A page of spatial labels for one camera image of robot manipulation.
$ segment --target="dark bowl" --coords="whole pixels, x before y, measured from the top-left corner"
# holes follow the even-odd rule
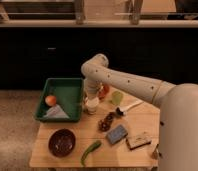
[[[49,150],[56,157],[64,157],[72,152],[76,138],[68,129],[60,129],[53,133],[49,140]]]

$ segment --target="wooden table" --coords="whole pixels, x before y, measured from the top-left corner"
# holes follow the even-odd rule
[[[114,119],[111,128],[122,124],[128,131],[128,136],[134,136],[144,131],[152,137],[152,144],[130,151],[125,139],[111,146],[105,138],[106,132],[98,130],[98,121],[103,119],[115,106],[109,102],[111,92],[102,101],[96,114],[83,113],[77,123],[41,123],[32,151],[31,167],[46,168],[80,168],[80,158],[85,149],[95,140],[100,139],[102,145],[87,157],[87,167],[152,167],[157,166],[157,160],[151,158],[157,142],[159,127],[159,109],[144,102],[131,109],[126,116]],[[121,105],[129,104],[136,98],[124,93]],[[74,132],[76,145],[67,157],[54,157],[48,150],[48,140],[58,129],[67,128]]]

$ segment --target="green basket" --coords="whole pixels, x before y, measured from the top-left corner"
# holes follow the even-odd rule
[[[69,118],[43,117],[50,108],[45,97],[54,95],[57,104],[67,113]],[[77,122],[82,113],[83,79],[82,78],[49,78],[46,80],[35,119],[41,122]]]

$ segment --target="small bowl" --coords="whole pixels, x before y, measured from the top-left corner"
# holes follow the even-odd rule
[[[76,138],[69,129],[60,129],[53,133],[49,140],[49,150],[56,157],[64,157],[72,152]]]

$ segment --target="blue sponge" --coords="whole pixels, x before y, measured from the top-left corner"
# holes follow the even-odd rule
[[[124,137],[126,137],[127,134],[127,130],[122,125],[119,125],[113,130],[109,131],[106,138],[110,142],[110,144],[115,144]]]

